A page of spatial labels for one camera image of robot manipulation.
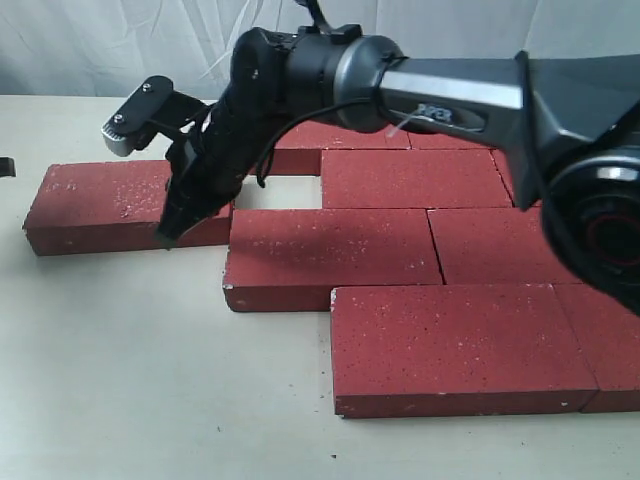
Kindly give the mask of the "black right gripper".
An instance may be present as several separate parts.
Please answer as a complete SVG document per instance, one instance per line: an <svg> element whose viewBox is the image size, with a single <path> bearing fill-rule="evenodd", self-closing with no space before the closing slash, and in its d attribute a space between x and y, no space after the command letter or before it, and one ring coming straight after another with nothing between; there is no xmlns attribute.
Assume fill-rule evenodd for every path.
<svg viewBox="0 0 640 480"><path fill-rule="evenodd" d="M166 153L170 179L155 239L165 250L216 215L241 190L249 171L280 130L280 109L225 96Z"/></svg>

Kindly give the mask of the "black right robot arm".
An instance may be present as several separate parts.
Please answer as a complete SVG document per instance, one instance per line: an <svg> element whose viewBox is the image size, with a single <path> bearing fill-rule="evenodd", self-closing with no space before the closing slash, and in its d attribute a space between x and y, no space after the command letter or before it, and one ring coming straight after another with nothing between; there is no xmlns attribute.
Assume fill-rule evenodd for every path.
<svg viewBox="0 0 640 480"><path fill-rule="evenodd" d="M245 177L263 182L279 139L314 120L356 131L444 134L503 153L514 203L541 208L573 274L639 309L639 58L416 59L356 24L295 33L254 27L235 43L229 84L167 152L157 227L167 244L216 215Z"/></svg>

